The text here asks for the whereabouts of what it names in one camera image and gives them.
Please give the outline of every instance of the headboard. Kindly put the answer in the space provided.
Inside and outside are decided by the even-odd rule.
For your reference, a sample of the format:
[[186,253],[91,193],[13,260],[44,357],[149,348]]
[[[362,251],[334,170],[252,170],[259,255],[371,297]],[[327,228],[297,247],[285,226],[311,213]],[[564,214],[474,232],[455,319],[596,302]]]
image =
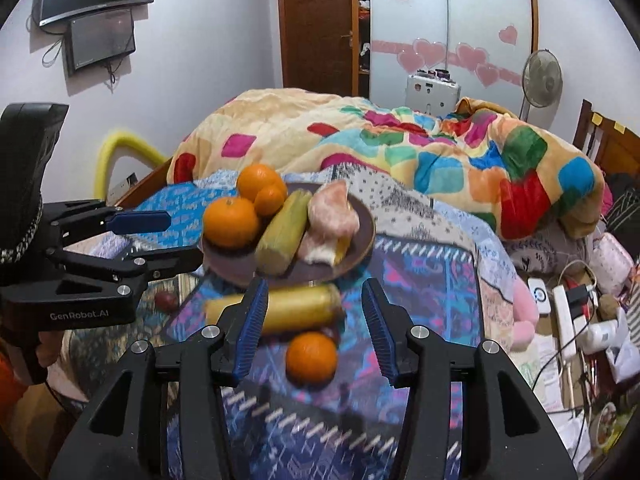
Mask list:
[[605,173],[640,175],[640,137],[615,120],[593,111],[590,102],[583,100],[574,146],[584,150],[588,141],[587,156]]

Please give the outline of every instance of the screw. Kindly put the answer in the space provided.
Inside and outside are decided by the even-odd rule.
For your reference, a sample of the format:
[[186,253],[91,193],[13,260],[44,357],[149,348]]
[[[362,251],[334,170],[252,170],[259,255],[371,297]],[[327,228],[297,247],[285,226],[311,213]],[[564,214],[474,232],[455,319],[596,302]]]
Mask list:
[[425,339],[429,337],[429,329],[422,325],[415,325],[411,328],[411,335],[418,339]]
[[497,354],[500,351],[500,345],[497,342],[487,339],[482,343],[482,350],[488,354]]
[[208,325],[204,327],[200,333],[202,334],[202,337],[213,339],[220,334],[220,329],[215,325]]
[[134,354],[142,354],[146,352],[146,349],[149,348],[149,343],[144,339],[138,339],[131,345],[131,351]]

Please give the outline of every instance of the wooden door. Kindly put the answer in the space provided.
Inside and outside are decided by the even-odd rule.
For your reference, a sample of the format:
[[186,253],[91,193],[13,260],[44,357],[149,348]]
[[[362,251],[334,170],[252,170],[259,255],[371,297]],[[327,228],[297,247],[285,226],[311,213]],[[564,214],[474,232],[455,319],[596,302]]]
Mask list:
[[280,0],[284,86],[351,95],[351,0]]

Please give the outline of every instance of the fruit plate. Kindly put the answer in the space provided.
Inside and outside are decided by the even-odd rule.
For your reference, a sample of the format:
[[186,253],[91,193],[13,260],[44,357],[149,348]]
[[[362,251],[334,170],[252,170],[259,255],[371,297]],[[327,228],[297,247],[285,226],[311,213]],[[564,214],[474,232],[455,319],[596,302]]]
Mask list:
[[[315,193],[321,184],[289,182],[289,193],[297,189],[306,189]],[[305,283],[323,283],[339,278],[357,266],[370,252],[376,236],[376,223],[369,208],[360,200],[349,194],[349,203],[360,218],[360,229],[351,240],[347,254],[339,265],[331,267],[327,264],[306,264],[294,257],[289,269],[281,276],[267,276],[257,272],[255,266],[256,243],[243,250],[224,250],[201,238],[203,265],[207,271],[213,272],[234,285],[247,288],[254,276],[267,279],[272,287],[303,285]]]

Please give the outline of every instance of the small orange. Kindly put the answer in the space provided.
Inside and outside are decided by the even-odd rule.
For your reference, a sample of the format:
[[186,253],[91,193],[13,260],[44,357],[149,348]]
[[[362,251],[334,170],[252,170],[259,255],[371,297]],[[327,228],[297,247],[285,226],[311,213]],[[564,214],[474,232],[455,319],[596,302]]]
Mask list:
[[286,198],[287,185],[280,175],[265,164],[252,164],[247,166],[238,175],[236,188],[241,197],[255,201],[258,192],[267,186],[278,186]]
[[293,338],[285,357],[287,374],[303,384],[331,380],[338,366],[334,340],[321,332],[305,332]]
[[202,216],[204,237],[225,249],[239,249],[255,240],[260,220],[254,205],[245,198],[219,198],[210,203]]
[[280,186],[271,184],[263,187],[255,196],[254,207],[258,216],[272,216],[284,204],[285,196],[282,194]]

